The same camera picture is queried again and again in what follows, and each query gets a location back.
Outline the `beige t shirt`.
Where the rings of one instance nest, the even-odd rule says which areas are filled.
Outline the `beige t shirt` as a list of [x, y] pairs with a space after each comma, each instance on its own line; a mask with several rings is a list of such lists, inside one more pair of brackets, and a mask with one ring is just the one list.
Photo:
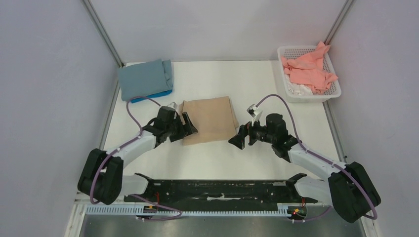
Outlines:
[[183, 101], [181, 108], [198, 130], [183, 139], [184, 146], [229, 140], [237, 134], [239, 122], [228, 96]]

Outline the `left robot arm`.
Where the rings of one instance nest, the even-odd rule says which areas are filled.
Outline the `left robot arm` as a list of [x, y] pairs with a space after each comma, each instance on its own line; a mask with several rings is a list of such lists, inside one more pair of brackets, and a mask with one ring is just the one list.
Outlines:
[[150, 201], [155, 195], [155, 188], [149, 185], [150, 178], [139, 174], [124, 175], [123, 170], [166, 140], [175, 142], [197, 132], [187, 112], [179, 114], [172, 107], [161, 106], [157, 116], [128, 141], [108, 151], [91, 150], [77, 189], [88, 195], [93, 204], [101, 202], [110, 205], [119, 196], [132, 194], [142, 201]]

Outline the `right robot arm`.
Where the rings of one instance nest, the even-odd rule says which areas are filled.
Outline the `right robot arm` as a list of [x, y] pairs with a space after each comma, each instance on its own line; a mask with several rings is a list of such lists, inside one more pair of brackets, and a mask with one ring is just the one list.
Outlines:
[[314, 153], [288, 133], [280, 114], [269, 114], [264, 126], [258, 121], [241, 125], [238, 133], [228, 142], [242, 150], [246, 138], [249, 138], [249, 145], [257, 141], [270, 144], [276, 156], [317, 176], [317, 179], [313, 179], [298, 174], [290, 178], [285, 194], [291, 201], [315, 199], [331, 206], [349, 223], [357, 221], [381, 204], [381, 197], [361, 164], [333, 162]]

